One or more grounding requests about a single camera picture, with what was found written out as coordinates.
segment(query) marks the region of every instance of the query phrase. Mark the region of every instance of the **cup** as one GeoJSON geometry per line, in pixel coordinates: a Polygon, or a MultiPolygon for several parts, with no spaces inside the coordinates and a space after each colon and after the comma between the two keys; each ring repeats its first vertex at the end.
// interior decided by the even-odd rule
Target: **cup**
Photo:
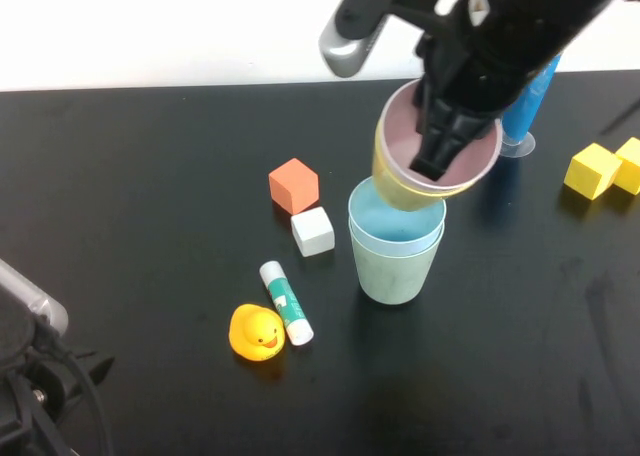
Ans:
{"type": "Polygon", "coordinates": [[[417,81],[405,84],[387,101],[376,128],[373,178],[380,196],[405,211],[437,203],[469,189],[489,172],[500,154],[502,125],[496,120],[482,138],[469,143],[447,172],[433,181],[409,169],[422,135],[416,132],[418,109],[412,98],[417,81]]]}
{"type": "Polygon", "coordinates": [[[397,305],[415,298],[444,235],[446,203],[415,212],[392,208],[372,178],[349,198],[349,231],[360,286],[373,300],[397,305]]]}

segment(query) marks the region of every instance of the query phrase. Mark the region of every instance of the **blue cylinder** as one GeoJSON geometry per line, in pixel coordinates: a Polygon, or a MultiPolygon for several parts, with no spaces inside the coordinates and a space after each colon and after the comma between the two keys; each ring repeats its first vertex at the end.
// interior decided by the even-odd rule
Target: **blue cylinder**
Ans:
{"type": "Polygon", "coordinates": [[[540,71],[540,74],[529,83],[518,100],[502,116],[505,135],[516,143],[522,141],[529,132],[556,72],[560,56],[562,55],[557,55],[545,69],[540,71]]]}

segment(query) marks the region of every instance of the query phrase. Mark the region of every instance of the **yellow rubber duck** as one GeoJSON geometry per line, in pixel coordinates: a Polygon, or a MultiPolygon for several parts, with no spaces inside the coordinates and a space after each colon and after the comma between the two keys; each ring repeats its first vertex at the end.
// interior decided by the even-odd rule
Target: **yellow rubber duck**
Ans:
{"type": "Polygon", "coordinates": [[[255,304],[243,304],[233,312],[229,342],[233,350],[250,361],[273,358],[284,347],[280,316],[255,304]]]}

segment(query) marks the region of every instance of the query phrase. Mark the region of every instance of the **white block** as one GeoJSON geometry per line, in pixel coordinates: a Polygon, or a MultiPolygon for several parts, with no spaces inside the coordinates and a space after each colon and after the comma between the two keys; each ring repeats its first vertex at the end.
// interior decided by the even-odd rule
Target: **white block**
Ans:
{"type": "Polygon", "coordinates": [[[291,217],[293,237],[306,258],[333,249],[336,238],[329,216],[323,208],[315,208],[291,217]]]}

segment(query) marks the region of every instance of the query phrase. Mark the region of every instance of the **white wall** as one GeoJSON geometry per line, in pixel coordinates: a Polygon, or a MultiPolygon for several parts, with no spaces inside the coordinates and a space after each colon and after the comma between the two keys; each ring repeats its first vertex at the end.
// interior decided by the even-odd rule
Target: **white wall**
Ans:
{"type": "MultiPolygon", "coordinates": [[[[333,79],[317,39],[340,0],[0,0],[0,90],[333,79]]],[[[640,68],[640,3],[616,2],[564,71],[640,68]]],[[[359,78],[416,76],[391,21],[359,78]]]]}

